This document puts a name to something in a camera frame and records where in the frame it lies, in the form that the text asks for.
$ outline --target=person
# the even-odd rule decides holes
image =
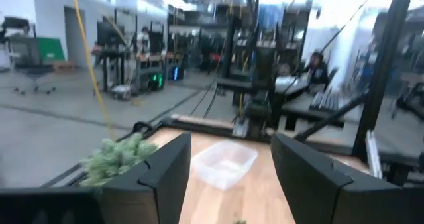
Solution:
[[[150,52],[150,37],[147,27],[141,29],[141,33],[137,35],[138,51],[147,54]]]
[[[323,84],[324,90],[329,86],[328,65],[324,62],[324,56],[320,52],[312,53],[311,59],[304,72],[310,72],[309,87]]]

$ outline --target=green plush toy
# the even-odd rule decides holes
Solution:
[[[81,186],[101,186],[158,150],[157,145],[143,141],[140,133],[134,133],[118,143],[110,139],[102,143],[101,150],[82,161],[87,178],[80,183]]]

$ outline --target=keyboard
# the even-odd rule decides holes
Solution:
[[[343,100],[335,94],[319,92],[313,98],[309,109],[333,113],[344,105]]]

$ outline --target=doorway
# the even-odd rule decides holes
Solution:
[[[85,11],[79,10],[82,24],[85,29]],[[85,67],[85,51],[83,39],[81,37],[80,25],[76,16],[76,11],[71,7],[64,7],[65,14],[65,35],[68,61],[73,61],[78,67]]]

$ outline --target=clear plastic container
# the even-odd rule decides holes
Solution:
[[[191,164],[204,182],[227,190],[252,168],[257,157],[257,150],[226,140],[196,154]]]

